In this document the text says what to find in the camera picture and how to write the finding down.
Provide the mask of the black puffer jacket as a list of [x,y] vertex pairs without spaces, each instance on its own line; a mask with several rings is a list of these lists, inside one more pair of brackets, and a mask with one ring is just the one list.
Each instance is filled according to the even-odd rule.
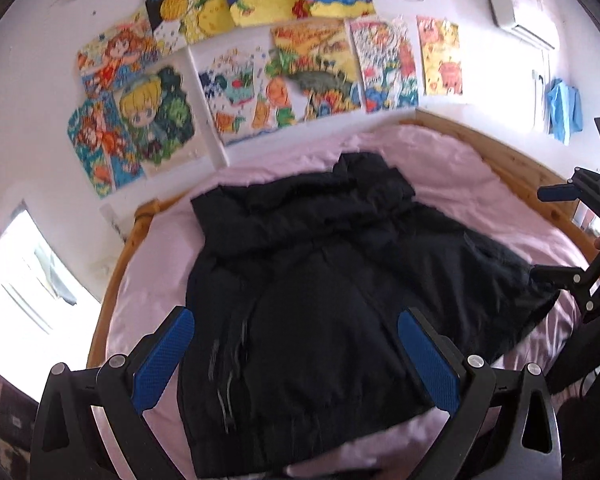
[[201,479],[301,463],[428,411],[403,311],[494,361],[558,298],[507,247],[419,203],[376,153],[219,186],[192,207],[204,248],[178,408]]

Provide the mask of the blue hanging cloth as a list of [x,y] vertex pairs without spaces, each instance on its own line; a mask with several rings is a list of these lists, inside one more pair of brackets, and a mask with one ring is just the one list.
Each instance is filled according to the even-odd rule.
[[583,130],[583,114],[580,92],[555,78],[546,95],[547,113],[550,120],[550,136],[568,146],[575,133]]

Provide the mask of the pink duvet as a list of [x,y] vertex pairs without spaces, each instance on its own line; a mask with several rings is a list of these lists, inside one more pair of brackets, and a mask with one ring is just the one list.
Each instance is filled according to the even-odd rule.
[[[561,230],[520,200],[468,144],[434,130],[393,125],[377,132],[334,134],[306,145],[283,148],[225,168],[196,185],[176,205],[151,221],[119,286],[109,325],[106,357],[128,354],[153,333],[175,306],[184,304],[186,281],[204,244],[190,200],[220,184],[270,182],[300,172],[332,169],[342,152],[377,152],[413,185],[416,198],[486,234],[532,263],[588,266],[585,256]],[[553,364],[580,312],[561,292],[550,314],[496,367],[520,370],[535,362]],[[174,375],[146,422],[185,479],[197,479],[176,403]],[[404,479],[424,457],[448,414],[435,408],[410,422],[336,448],[309,463],[289,468],[294,476],[318,476],[343,469],[378,467],[379,479]]]

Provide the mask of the window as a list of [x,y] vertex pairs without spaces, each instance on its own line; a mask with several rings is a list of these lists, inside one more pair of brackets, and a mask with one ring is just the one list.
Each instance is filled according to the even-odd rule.
[[99,311],[29,211],[16,209],[0,235],[0,375],[40,400],[54,365],[86,367]]

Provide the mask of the white air conditioner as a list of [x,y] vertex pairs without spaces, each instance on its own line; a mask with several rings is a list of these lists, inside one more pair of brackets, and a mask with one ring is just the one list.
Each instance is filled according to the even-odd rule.
[[531,44],[533,47],[555,51],[559,34],[554,21],[532,0],[489,0],[498,28]]

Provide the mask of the bears and chicks drawing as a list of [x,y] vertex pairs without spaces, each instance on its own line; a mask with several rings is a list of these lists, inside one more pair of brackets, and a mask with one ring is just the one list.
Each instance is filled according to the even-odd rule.
[[418,16],[416,22],[426,95],[461,96],[464,84],[458,25],[428,16]]

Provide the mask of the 2024 calendar drawing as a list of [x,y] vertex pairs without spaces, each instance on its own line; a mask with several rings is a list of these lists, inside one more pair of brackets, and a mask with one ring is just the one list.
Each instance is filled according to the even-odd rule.
[[419,101],[416,64],[402,18],[366,16],[350,24],[362,75],[367,113],[415,107]]

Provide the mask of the red-haired mermaid drawing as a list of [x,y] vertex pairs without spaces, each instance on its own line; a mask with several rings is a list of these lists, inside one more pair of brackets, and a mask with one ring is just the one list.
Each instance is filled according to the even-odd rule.
[[85,100],[72,113],[67,133],[99,198],[145,177],[136,146],[110,92]]

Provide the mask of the landscape hill drawing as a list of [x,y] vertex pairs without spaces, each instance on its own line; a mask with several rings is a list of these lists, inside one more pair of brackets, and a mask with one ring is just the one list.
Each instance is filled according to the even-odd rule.
[[358,64],[345,21],[312,18],[274,26],[271,34],[282,74],[306,98],[306,122],[361,108]]

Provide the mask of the orange slices drawing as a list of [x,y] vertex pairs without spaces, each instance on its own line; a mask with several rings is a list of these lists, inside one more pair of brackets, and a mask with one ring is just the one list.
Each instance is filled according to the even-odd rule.
[[297,125],[304,116],[304,96],[283,75],[268,38],[198,58],[196,70],[222,144]]

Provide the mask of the red-haired girl drawing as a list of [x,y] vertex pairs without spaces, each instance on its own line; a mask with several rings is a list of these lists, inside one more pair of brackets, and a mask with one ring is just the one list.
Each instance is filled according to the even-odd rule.
[[83,46],[76,66],[90,99],[115,92],[161,58],[146,9],[141,6]]

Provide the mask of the pineapple yellow drawing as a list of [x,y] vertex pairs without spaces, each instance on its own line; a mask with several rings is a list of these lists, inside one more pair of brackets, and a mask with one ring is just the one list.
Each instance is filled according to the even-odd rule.
[[235,28],[227,0],[144,0],[144,3],[162,56]]

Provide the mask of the wooden bed frame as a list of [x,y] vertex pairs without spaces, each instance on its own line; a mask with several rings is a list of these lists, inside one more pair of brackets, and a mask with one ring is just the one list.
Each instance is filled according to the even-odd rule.
[[[594,236],[572,223],[572,218],[577,210],[576,206],[542,203],[536,197],[538,188],[544,185],[562,184],[566,180],[564,177],[558,176],[553,170],[548,169],[535,159],[492,138],[492,136],[460,122],[454,122],[450,118],[428,112],[428,110],[419,108],[411,117],[400,120],[399,125],[434,130],[442,136],[450,136],[471,146],[494,174],[497,174],[518,198],[565,233],[573,244],[579,248],[588,262],[592,262],[597,256],[597,250],[594,247]],[[111,319],[116,308],[120,284],[130,260],[146,238],[152,220],[157,214],[168,210],[188,194],[188,191],[184,191],[165,200],[154,198],[138,206],[134,212],[134,223],[131,232],[124,239],[124,247],[112,269],[104,298],[102,298],[102,307],[100,308],[87,357],[89,367],[100,365],[105,361],[106,342]]]

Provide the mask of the white wall socket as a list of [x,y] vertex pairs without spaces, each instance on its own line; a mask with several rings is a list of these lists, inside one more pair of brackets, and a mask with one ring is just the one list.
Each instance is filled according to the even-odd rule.
[[109,204],[102,204],[102,206],[99,207],[99,212],[102,215],[102,218],[104,218],[104,220],[107,222],[108,226],[114,230],[120,240],[125,242],[126,235],[121,229],[120,220],[114,212],[114,208],[112,208]]

